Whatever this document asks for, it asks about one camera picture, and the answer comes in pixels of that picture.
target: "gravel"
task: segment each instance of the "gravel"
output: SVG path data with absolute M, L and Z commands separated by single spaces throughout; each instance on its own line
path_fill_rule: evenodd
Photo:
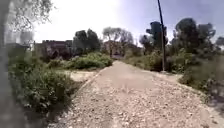
M 166 78 L 116 61 L 49 128 L 224 128 L 198 93 Z

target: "foliage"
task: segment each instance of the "foliage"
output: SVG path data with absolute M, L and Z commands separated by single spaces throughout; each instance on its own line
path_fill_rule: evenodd
M 76 85 L 65 75 L 44 68 L 36 58 L 17 57 L 8 65 L 16 100 L 25 108 L 46 114 L 69 101 Z
M 208 88 L 208 81 L 220 82 L 223 80 L 223 57 L 214 57 L 213 60 L 202 60 L 198 66 L 192 66 L 180 79 L 180 82 L 199 89 L 203 92 L 211 91 Z
M 76 32 L 73 42 L 75 48 L 74 50 L 78 55 L 87 54 L 100 49 L 100 41 L 98 36 L 91 29 L 87 32 L 85 30 Z
M 55 59 L 55 60 L 51 60 L 48 64 L 47 67 L 48 68 L 60 68 L 63 66 L 63 63 L 61 60 L 59 59 Z
M 108 42 L 110 56 L 115 52 L 124 56 L 127 46 L 133 43 L 131 32 L 122 28 L 104 28 L 103 36 Z
M 150 71 L 162 71 L 162 56 L 159 51 L 153 51 L 147 56 L 129 58 L 126 62 Z
M 161 50 L 162 49 L 162 25 L 158 21 L 154 21 L 150 23 L 151 29 L 147 29 L 146 32 L 151 35 L 152 40 L 152 46 L 156 50 Z M 165 36 L 165 44 L 167 44 L 168 39 L 166 38 L 166 27 L 164 26 L 164 36 Z
M 152 39 L 150 38 L 150 36 L 147 36 L 147 35 L 140 36 L 139 42 L 144 47 L 144 55 L 150 54 L 150 52 L 152 52 L 153 50 L 151 40 Z
M 90 69 L 104 68 L 112 65 L 112 60 L 101 53 L 90 53 L 88 55 L 72 59 L 65 66 L 67 69 Z
M 224 37 L 218 37 L 215 44 L 218 46 L 224 46 Z
M 177 55 L 171 56 L 171 63 L 173 72 L 184 73 L 188 67 L 196 65 L 197 61 L 194 54 L 187 53 L 184 49 L 181 49 Z
M 51 0 L 12 0 L 9 25 L 12 29 L 33 29 L 33 23 L 45 22 L 53 9 Z

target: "white sky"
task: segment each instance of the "white sky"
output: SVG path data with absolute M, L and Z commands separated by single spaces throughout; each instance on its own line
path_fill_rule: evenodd
M 91 28 L 101 37 L 103 28 L 120 27 L 119 0 L 53 0 L 57 9 L 51 23 L 36 26 L 35 40 L 69 40 L 76 31 Z

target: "tree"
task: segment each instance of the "tree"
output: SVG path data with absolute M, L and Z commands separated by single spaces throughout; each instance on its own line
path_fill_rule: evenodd
M 218 46 L 224 46 L 224 37 L 222 37 L 222 36 L 218 37 L 215 44 Z
M 5 54 L 5 49 L 3 48 L 5 42 L 5 25 L 7 24 L 7 17 L 9 13 L 9 5 L 10 3 L 16 5 L 14 8 L 16 10 L 16 15 L 14 17 L 17 20 L 12 20 L 15 23 L 15 27 L 28 25 L 29 21 L 39 20 L 40 17 L 45 17 L 49 14 L 51 10 L 51 6 L 48 6 L 48 3 L 51 3 L 50 0 L 0 0 L 0 81 L 1 81 L 1 100 L 0 106 L 1 112 L 0 117 L 4 119 L 7 116 L 6 122 L 12 123 L 1 123 L 1 127 L 16 127 L 16 128 L 24 128 L 27 127 L 25 123 L 25 118 L 23 113 L 19 110 L 19 108 L 14 104 L 14 100 L 12 98 L 11 86 L 9 85 L 9 81 L 7 76 L 5 75 L 5 63 L 7 61 L 7 56 Z
M 86 54 L 100 49 L 100 42 L 96 32 L 89 29 L 77 31 L 74 37 L 74 47 L 77 54 Z
M 87 31 L 87 36 L 88 36 L 88 44 L 89 44 L 89 50 L 90 51 L 97 51 L 100 49 L 100 41 L 99 38 L 93 30 L 89 29 Z
M 151 43 L 151 37 L 147 35 L 140 36 L 139 42 L 144 47 L 144 55 L 149 54 L 152 51 L 152 43 Z
M 216 30 L 214 30 L 211 23 L 198 25 L 198 36 L 205 42 L 210 42 L 210 39 L 214 37 Z
M 131 32 L 122 28 L 104 28 L 103 36 L 104 40 L 109 42 L 110 56 L 112 56 L 114 51 L 118 51 L 121 55 L 124 55 L 127 44 L 133 43 Z
M 192 18 L 184 18 L 176 25 L 176 34 L 180 43 L 188 52 L 194 52 L 199 46 L 197 24 Z
M 147 29 L 146 32 L 151 34 L 152 37 L 152 45 L 155 49 L 157 50 L 161 50 L 162 49 L 162 28 L 161 28 L 161 24 L 158 21 L 154 21 L 150 23 L 151 25 L 151 29 Z M 168 42 L 168 38 L 165 37 L 165 44 L 167 44 Z

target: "building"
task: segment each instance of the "building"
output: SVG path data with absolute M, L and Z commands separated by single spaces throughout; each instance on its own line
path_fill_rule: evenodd
M 34 44 L 34 51 L 41 57 L 55 59 L 62 57 L 68 59 L 73 54 L 72 40 L 56 41 L 44 40 L 42 43 Z

